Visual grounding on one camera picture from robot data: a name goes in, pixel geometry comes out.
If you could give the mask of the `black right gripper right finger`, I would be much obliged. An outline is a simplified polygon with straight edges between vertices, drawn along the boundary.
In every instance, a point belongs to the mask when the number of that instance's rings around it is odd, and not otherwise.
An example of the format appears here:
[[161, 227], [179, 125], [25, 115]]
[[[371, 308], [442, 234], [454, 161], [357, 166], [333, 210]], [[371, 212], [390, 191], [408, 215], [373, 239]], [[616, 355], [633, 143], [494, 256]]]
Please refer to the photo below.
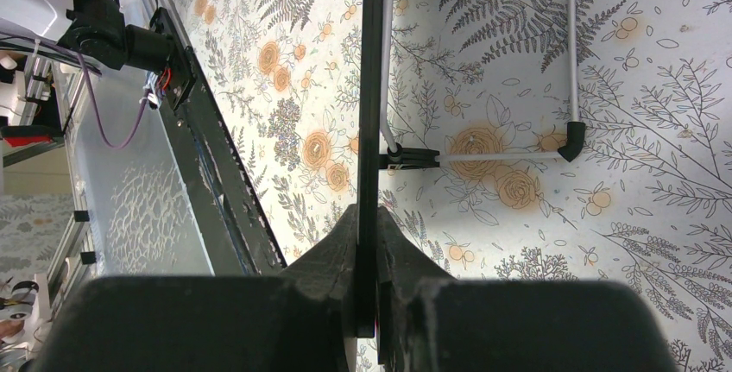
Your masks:
[[376, 220], [379, 363], [387, 371], [673, 371], [651, 312], [608, 281], [459, 280]]

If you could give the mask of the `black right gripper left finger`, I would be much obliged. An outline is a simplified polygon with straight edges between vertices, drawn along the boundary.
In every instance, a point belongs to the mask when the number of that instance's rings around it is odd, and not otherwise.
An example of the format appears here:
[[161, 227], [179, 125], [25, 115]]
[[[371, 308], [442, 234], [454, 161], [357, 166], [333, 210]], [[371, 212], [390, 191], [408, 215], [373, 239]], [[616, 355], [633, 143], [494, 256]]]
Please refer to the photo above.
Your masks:
[[352, 371], [357, 207], [270, 276], [117, 276], [82, 286], [34, 371]]

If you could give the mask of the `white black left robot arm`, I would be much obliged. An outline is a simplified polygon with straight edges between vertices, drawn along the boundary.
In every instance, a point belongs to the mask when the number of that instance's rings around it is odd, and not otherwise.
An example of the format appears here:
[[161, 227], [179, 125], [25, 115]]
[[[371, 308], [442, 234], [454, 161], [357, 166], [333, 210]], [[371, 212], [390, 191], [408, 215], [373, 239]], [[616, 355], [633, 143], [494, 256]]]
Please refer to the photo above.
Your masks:
[[131, 66], [161, 73], [177, 53], [174, 37], [155, 28], [167, 11], [156, 8], [148, 28], [125, 21], [121, 0], [1, 0], [1, 20], [61, 54], [75, 52], [111, 69]]

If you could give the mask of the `white whiteboard black frame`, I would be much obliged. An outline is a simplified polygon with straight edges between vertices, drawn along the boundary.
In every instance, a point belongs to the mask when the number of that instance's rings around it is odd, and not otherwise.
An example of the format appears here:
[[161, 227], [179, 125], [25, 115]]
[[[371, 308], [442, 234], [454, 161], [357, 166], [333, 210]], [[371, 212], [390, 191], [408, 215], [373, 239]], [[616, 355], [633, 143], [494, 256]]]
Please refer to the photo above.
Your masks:
[[450, 81], [461, 78], [475, 83], [483, 67], [506, 54], [539, 53], [545, 63], [552, 63], [562, 54], [569, 57], [568, 94], [569, 120], [565, 125], [565, 143], [547, 152], [505, 151], [442, 154], [429, 148], [406, 148], [394, 138], [388, 121], [388, 88], [390, 62], [407, 52], [397, 41], [399, 29], [393, 25], [394, 0], [363, 0], [366, 5], [363, 21], [361, 63], [361, 122], [367, 145], [375, 146], [381, 136], [387, 149], [369, 155], [359, 170], [359, 182], [375, 186], [377, 170], [423, 170], [448, 167], [455, 173], [474, 170], [479, 177], [491, 175], [497, 164], [525, 161], [537, 164], [546, 160], [574, 161], [584, 147], [586, 126], [579, 115], [578, 65], [590, 56], [590, 40], [595, 21], [579, 21], [595, 0], [440, 0], [449, 8], [446, 17], [455, 30], [473, 23], [480, 28], [465, 41], [465, 47], [483, 46], [482, 58], [471, 63], [454, 64], [451, 53], [443, 52], [432, 59], [440, 74]]

